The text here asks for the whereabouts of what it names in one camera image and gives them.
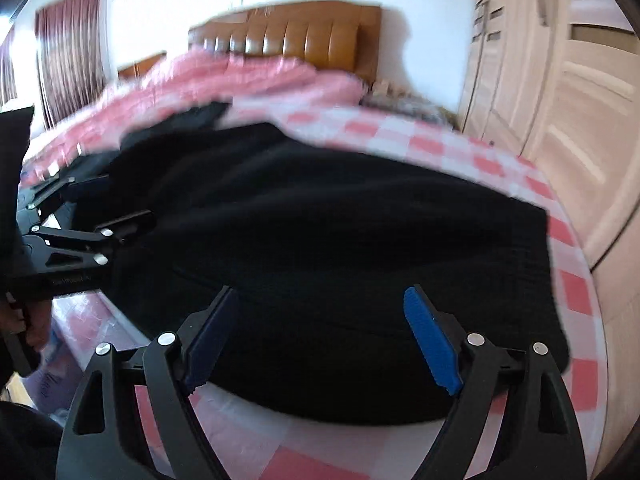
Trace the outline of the left hand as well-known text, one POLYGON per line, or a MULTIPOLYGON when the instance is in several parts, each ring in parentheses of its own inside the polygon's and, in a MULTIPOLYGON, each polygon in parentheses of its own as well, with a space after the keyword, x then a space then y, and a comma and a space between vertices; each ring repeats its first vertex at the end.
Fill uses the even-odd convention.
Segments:
POLYGON ((37 351, 41 351, 49 341, 51 320, 51 299, 23 304, 19 309, 14 309, 6 300, 1 301, 2 335, 25 332, 27 343, 37 351))

